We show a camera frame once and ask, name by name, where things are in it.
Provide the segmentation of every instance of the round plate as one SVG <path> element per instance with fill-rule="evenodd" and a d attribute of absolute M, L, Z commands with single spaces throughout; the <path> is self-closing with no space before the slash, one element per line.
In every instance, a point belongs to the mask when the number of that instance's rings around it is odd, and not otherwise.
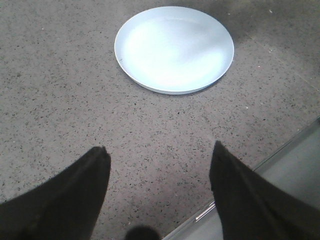
<path fill-rule="evenodd" d="M 230 67 L 234 43 L 213 17 L 191 8 L 143 11 L 119 30 L 114 52 L 138 84 L 163 94 L 188 94 L 218 80 Z"/>

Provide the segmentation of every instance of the white plate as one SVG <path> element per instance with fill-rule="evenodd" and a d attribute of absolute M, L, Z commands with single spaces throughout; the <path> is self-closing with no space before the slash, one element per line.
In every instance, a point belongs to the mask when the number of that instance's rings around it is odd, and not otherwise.
<path fill-rule="evenodd" d="M 122 69 L 143 87 L 188 94 L 208 87 L 228 70 L 234 43 L 213 17 L 164 6 L 130 18 L 116 35 L 114 52 Z"/>

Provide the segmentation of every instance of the speckled floor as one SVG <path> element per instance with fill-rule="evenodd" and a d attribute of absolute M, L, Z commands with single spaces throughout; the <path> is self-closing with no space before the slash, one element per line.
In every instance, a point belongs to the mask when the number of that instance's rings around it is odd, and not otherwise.
<path fill-rule="evenodd" d="M 230 69 L 203 91 L 151 92 L 115 59 L 127 19 L 170 5 L 233 37 Z M 215 140 L 253 167 L 320 114 L 316 0 L 4 0 L 0 12 L 0 202 L 104 145 L 112 170 L 93 240 L 138 224 L 165 236 L 212 198 Z"/>

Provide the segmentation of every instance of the terrazzo floor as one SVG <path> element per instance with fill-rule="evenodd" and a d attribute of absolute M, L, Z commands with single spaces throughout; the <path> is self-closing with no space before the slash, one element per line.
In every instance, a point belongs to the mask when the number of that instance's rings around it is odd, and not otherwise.
<path fill-rule="evenodd" d="M 119 67 L 119 28 L 161 6 L 229 30 L 234 60 L 217 83 L 164 95 Z M 165 236 L 212 199 L 216 140 L 254 167 L 320 114 L 319 19 L 316 0 L 1 1 L 0 202 L 105 146 L 111 174 L 92 239 L 140 224 Z"/>

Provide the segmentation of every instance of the plate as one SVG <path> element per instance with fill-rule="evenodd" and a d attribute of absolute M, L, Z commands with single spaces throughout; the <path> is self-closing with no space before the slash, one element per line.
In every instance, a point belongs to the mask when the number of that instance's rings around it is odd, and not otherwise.
<path fill-rule="evenodd" d="M 164 6 L 130 18 L 114 52 L 141 86 L 163 94 L 189 94 L 217 81 L 230 67 L 234 43 L 227 29 L 201 11 Z"/>

